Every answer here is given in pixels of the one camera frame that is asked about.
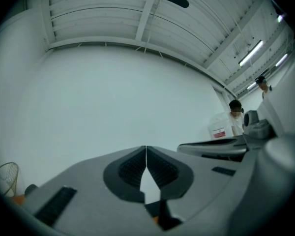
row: ceiling light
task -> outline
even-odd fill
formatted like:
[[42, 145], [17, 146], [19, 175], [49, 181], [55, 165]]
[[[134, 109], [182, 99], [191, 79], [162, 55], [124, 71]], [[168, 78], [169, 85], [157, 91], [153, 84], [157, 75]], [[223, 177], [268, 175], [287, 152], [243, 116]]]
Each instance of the ceiling light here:
[[262, 46], [264, 42], [260, 40], [255, 47], [239, 62], [239, 66], [243, 66]]
[[280, 23], [282, 20], [283, 20], [283, 16], [282, 16], [282, 15], [279, 15], [279, 16], [277, 17], [277, 21]]
[[287, 57], [287, 53], [285, 53], [285, 55], [279, 60], [279, 62], [277, 62], [277, 64], [275, 66], [279, 66]]
[[257, 83], [254, 82], [253, 84], [251, 84], [249, 87], [247, 87], [248, 90], [250, 90], [251, 88], [253, 88]]

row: white machine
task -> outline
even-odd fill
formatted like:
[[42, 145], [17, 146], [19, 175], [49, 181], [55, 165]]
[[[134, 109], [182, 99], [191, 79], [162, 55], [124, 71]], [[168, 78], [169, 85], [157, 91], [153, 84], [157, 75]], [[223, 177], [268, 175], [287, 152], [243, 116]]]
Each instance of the white machine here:
[[[35, 189], [16, 211], [50, 236], [252, 232], [295, 188], [295, 61], [244, 121], [243, 136], [183, 144], [178, 153], [142, 146], [80, 162]], [[140, 192], [146, 166], [161, 190], [158, 224]]]

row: man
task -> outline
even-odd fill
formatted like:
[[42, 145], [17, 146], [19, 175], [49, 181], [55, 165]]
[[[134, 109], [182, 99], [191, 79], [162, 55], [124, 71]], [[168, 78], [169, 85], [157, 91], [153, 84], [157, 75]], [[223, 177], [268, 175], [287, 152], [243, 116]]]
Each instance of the man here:
[[258, 79], [256, 79], [256, 83], [258, 84], [260, 89], [263, 91], [262, 92], [262, 99], [268, 97], [269, 94], [272, 92], [273, 87], [267, 85], [265, 77], [260, 76]]
[[232, 125], [232, 131], [234, 136], [240, 136], [243, 130], [241, 103], [238, 100], [232, 100], [229, 104], [231, 112], [229, 119]]

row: orange object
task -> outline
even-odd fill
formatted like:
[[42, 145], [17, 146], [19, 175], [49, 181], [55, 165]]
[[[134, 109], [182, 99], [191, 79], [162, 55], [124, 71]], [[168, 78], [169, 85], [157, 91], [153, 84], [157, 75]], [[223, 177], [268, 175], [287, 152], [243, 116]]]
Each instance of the orange object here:
[[15, 203], [17, 203], [18, 205], [22, 205], [23, 202], [25, 201], [25, 196], [24, 195], [19, 195], [19, 196], [11, 197], [11, 199]]
[[153, 220], [156, 224], [158, 224], [158, 217], [154, 217]]

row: white ceiling panel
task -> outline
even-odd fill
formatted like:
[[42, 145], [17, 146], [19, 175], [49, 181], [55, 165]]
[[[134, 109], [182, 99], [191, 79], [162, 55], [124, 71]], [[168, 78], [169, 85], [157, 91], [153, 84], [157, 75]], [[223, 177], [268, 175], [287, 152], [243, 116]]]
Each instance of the white ceiling panel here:
[[[277, 22], [270, 0], [188, 1], [190, 6], [182, 8], [167, 0], [49, 0], [49, 12], [43, 14], [52, 22], [53, 46], [94, 37], [129, 39], [142, 47], [150, 43], [195, 62], [233, 91], [293, 39], [291, 29]], [[252, 66], [239, 67], [260, 39], [266, 48], [251, 59]]]

